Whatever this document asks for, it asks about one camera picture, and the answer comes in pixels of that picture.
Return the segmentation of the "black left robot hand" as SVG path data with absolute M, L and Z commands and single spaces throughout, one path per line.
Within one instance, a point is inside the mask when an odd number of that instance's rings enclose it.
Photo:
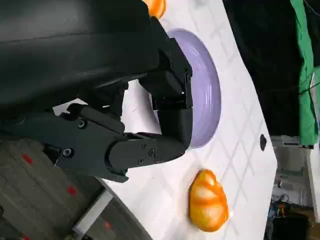
M 183 156 L 192 67 L 141 0 L 3 0 L 0 137 L 44 144 L 55 166 L 118 183 Z M 161 132 L 121 121 L 129 82 L 150 93 Z

